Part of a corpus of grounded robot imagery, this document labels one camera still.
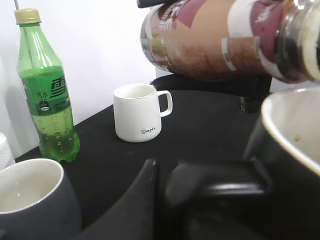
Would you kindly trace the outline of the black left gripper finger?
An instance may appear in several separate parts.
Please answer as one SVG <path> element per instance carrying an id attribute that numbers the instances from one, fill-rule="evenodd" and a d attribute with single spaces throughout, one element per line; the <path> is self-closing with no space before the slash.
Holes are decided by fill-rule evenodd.
<path id="1" fill-rule="evenodd" d="M 159 164 L 147 159 L 122 197 L 73 240 L 152 240 L 159 188 Z"/>

